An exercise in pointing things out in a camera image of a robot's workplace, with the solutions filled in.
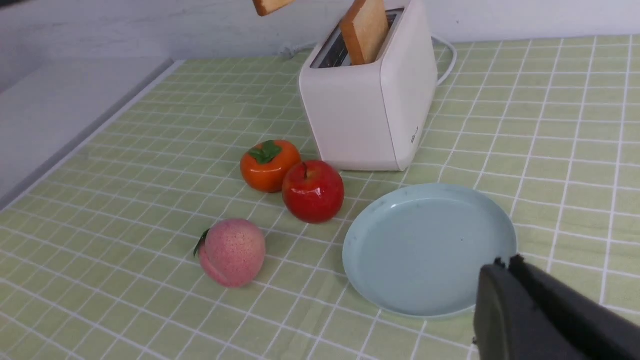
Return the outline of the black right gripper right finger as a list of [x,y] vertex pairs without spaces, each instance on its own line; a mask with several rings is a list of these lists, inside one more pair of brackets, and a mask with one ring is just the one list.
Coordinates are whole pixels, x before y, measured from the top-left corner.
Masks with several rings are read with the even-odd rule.
[[510,258],[508,272],[524,287],[534,309],[587,360],[639,358],[639,326],[526,263],[521,255]]

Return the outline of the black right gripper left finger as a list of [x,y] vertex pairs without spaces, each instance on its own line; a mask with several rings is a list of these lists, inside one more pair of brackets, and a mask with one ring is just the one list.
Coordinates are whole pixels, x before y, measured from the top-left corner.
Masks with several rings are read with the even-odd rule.
[[473,318],[482,360],[585,360],[555,328],[525,287],[503,266],[487,264],[478,276]]

